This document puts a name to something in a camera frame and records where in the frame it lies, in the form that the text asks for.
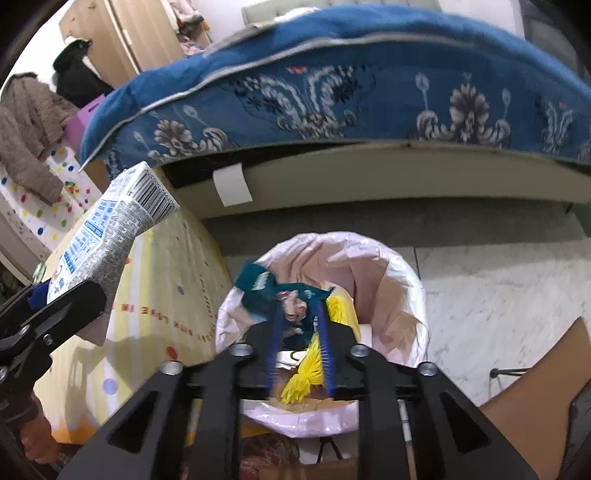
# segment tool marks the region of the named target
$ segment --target white wall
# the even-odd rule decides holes
[[[244,27],[242,7],[261,1],[193,0],[193,5],[211,26],[212,38],[220,40]],[[439,0],[439,3],[444,12],[482,20],[520,37],[524,36],[519,0]]]
[[[450,14],[481,20],[524,38],[519,0],[439,0],[441,9]]]
[[[260,2],[261,0],[193,0],[193,6],[212,28],[212,38],[221,40],[244,28],[242,7]]]
[[[51,66],[56,57],[64,49],[59,22],[74,0],[67,0],[25,47],[18,58],[10,75],[14,73],[35,72],[41,82],[51,84],[51,76],[55,70]]]

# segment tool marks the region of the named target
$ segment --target yellow brush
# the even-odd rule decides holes
[[[361,333],[359,331],[357,315],[355,315],[355,308],[353,307],[353,300],[344,289],[343,291],[346,296],[341,291],[335,291],[326,299],[326,307],[329,311],[330,320],[343,325],[349,325],[353,329],[355,338],[359,341]],[[297,373],[290,378],[281,393],[281,403],[301,402],[310,394],[312,385],[322,385],[323,383],[324,375],[322,373],[320,339],[318,333],[315,333],[306,352],[306,356],[298,367]]]

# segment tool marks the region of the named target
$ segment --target coat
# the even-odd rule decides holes
[[[53,68],[57,72],[57,94],[78,108],[113,91],[111,85],[103,82],[85,65],[83,59],[90,45],[91,42],[88,40],[75,40],[64,48],[53,62]]]
[[[12,76],[0,98],[0,163],[12,181],[52,205],[63,183],[37,159],[63,135],[77,108],[37,81],[34,73]]]

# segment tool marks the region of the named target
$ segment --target pink garbage bag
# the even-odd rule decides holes
[[[371,238],[350,232],[304,233],[280,243],[256,261],[278,283],[303,282],[320,287],[336,283],[353,298],[360,324],[372,326],[373,348],[390,362],[416,367],[428,344],[425,292],[402,256]],[[238,340],[255,322],[242,307],[242,291],[231,289],[220,306],[216,350]],[[322,437],[358,428],[356,402],[293,413],[268,402],[246,400],[251,419],[291,438]]]

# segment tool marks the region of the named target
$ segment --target polka dot tablecloth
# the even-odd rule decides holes
[[[59,201],[52,206],[16,185],[0,163],[0,215],[12,226],[27,247],[45,260],[65,234],[96,202],[100,190],[80,168],[74,149],[65,141],[45,150],[39,157],[63,183]]]
[[[72,235],[47,260],[46,275]],[[163,361],[210,360],[217,309],[230,287],[217,244],[190,212],[181,208],[140,235],[125,261],[105,344],[69,339],[35,385],[54,437],[86,441]]]

